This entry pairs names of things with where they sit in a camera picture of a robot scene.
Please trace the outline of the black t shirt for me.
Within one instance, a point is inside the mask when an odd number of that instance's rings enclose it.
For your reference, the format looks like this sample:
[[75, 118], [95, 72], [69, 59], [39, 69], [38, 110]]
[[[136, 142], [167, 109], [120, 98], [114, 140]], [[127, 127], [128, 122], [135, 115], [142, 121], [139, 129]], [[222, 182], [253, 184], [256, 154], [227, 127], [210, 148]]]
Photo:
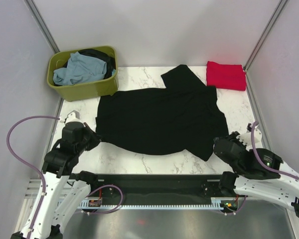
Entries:
[[167, 155], [187, 150], [207, 161], [214, 139], [227, 136], [214, 86], [186, 65], [162, 74], [164, 88], [118, 91], [102, 96], [96, 133], [103, 142], [135, 153]]

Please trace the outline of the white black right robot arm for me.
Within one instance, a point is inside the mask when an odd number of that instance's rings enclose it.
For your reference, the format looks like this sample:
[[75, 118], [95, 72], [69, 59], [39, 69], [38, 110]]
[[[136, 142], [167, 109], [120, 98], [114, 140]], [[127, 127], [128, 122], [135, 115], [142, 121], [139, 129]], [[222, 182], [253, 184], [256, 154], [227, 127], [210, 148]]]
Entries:
[[259, 130], [214, 139], [214, 154], [232, 168], [222, 173], [218, 190], [228, 197], [244, 195], [277, 204], [299, 218], [299, 174], [268, 149], [248, 149], [261, 139]]

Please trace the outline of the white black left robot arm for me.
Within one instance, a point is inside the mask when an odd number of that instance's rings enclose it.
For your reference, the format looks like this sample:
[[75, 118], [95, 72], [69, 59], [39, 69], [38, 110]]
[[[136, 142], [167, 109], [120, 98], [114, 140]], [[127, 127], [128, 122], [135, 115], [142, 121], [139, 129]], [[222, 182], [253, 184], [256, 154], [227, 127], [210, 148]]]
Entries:
[[73, 173], [79, 157], [99, 143], [96, 133], [79, 120], [68, 121], [62, 136], [44, 158], [41, 184], [23, 228], [13, 239], [61, 239], [69, 219], [83, 199], [99, 192], [97, 175]]

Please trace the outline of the olive green plastic bin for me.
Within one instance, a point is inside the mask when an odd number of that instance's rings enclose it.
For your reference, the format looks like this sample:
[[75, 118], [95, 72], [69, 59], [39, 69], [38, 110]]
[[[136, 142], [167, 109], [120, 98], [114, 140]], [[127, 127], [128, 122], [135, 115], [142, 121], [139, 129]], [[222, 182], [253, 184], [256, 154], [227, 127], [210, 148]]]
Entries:
[[72, 86], [59, 86], [53, 82], [54, 70], [66, 67], [67, 61], [70, 58], [70, 54], [78, 52], [81, 49], [59, 52], [50, 59], [47, 72], [47, 83], [49, 87], [53, 88], [64, 100], [72, 102], [99, 96], [113, 95], [118, 90], [118, 81], [116, 79], [118, 69], [115, 49], [111, 46], [99, 46], [92, 49], [104, 52], [115, 59], [116, 70], [113, 71], [111, 77], [91, 83], [76, 84]]

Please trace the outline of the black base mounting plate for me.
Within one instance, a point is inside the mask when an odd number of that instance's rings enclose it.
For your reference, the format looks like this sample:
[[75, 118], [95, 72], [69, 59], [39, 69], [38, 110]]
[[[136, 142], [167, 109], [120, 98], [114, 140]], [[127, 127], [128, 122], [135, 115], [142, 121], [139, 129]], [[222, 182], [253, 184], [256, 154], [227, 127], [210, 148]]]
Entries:
[[208, 204], [211, 198], [236, 198], [237, 193], [222, 193], [221, 176], [194, 174], [98, 174], [91, 190], [101, 190], [106, 205], [193, 205]]

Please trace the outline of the light blue t shirt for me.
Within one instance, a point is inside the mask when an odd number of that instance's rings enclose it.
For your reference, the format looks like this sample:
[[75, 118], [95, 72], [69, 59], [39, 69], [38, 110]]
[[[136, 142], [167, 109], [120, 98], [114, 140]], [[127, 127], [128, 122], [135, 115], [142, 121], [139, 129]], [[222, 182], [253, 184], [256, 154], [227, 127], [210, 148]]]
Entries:
[[54, 70], [53, 82], [59, 86], [91, 83], [102, 80], [107, 72], [107, 63], [99, 58], [71, 53], [67, 66]]

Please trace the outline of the folded red t shirt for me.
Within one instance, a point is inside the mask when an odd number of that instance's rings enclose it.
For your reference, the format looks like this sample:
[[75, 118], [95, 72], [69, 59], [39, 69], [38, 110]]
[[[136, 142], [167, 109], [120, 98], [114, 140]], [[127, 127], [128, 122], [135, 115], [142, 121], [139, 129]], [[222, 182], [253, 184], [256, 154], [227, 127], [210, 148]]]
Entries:
[[208, 61], [206, 65], [207, 86], [226, 90], [245, 91], [246, 73], [242, 65], [218, 64]]

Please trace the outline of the black garment in bin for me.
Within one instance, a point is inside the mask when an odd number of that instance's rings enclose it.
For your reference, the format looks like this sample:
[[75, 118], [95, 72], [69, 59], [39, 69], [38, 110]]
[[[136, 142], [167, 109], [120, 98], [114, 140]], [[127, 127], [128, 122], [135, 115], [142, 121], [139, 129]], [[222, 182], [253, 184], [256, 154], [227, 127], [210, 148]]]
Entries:
[[104, 78], [107, 79], [109, 77], [112, 76], [112, 73], [114, 70], [116, 70], [116, 63], [115, 63], [115, 59], [111, 56], [109, 56], [108, 54], [101, 52], [99, 50], [95, 50], [92, 48], [89, 49], [83, 49], [78, 51], [81, 55], [84, 56], [89, 56], [89, 57], [94, 57], [94, 58], [98, 58], [100, 60], [103, 60], [104, 62], [107, 63], [107, 70], [105, 73]]

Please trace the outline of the aluminium front rail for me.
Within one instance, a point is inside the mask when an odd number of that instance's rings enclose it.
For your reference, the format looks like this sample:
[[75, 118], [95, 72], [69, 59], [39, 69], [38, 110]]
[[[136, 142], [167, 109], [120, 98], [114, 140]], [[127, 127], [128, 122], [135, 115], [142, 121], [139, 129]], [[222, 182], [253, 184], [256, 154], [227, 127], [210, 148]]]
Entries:
[[40, 185], [41, 185], [40, 179], [30, 179], [24, 198], [35, 199], [40, 189]]

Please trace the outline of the left aluminium corner post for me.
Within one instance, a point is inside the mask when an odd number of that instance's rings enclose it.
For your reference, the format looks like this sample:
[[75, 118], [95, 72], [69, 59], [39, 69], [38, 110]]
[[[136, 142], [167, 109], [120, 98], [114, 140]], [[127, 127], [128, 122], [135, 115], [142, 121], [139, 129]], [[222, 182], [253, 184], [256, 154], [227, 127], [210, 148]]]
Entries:
[[39, 26], [41, 32], [43, 33], [45, 39], [47, 40], [48, 44], [52, 48], [55, 53], [60, 51], [56, 41], [54, 40], [47, 24], [45, 23], [38, 7], [36, 6], [33, 0], [24, 0], [25, 4], [27, 5], [28, 9], [30, 10], [32, 16], [34, 17], [37, 25]]

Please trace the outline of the aluminium corner post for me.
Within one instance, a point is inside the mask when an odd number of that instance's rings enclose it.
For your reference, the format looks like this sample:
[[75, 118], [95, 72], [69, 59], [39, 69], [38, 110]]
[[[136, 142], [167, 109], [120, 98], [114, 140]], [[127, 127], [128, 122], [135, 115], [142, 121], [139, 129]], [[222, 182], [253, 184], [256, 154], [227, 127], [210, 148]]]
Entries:
[[27, 5], [28, 9], [30, 10], [32, 16], [34, 17], [37, 25], [39, 26], [41, 32], [43, 33], [45, 39], [47, 40], [48, 44], [52, 48], [55, 53], [60, 51], [56, 41], [54, 40], [47, 24], [45, 23], [38, 7], [36, 6], [33, 0], [24, 0], [25, 4]]
[[259, 54], [262, 46], [264, 45], [266, 39], [268, 38], [269, 34], [273, 30], [274, 26], [276, 25], [277, 21], [279, 20], [280, 16], [282, 15], [285, 7], [289, 3], [289, 0], [280, 0], [272, 13], [269, 21], [267, 22], [263, 32], [260, 35], [254, 49], [252, 50], [246, 64], [244, 65], [243, 69], [245, 72], [249, 70], [251, 65], [253, 64], [254, 60], [256, 59], [257, 55]]

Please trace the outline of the right aluminium corner post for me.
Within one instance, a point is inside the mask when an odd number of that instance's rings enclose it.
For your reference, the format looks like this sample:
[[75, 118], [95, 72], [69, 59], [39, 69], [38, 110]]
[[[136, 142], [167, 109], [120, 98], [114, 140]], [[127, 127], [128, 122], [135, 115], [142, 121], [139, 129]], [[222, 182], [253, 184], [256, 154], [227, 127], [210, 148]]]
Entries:
[[264, 45], [266, 39], [268, 38], [269, 34], [273, 30], [274, 26], [276, 25], [277, 21], [279, 20], [280, 16], [282, 15], [285, 7], [289, 3], [289, 0], [280, 0], [272, 13], [269, 21], [267, 22], [263, 32], [260, 35], [254, 49], [252, 50], [246, 64], [244, 65], [243, 69], [245, 72], [249, 70], [251, 65], [253, 64], [254, 60], [256, 59], [257, 55], [259, 54], [262, 46]]

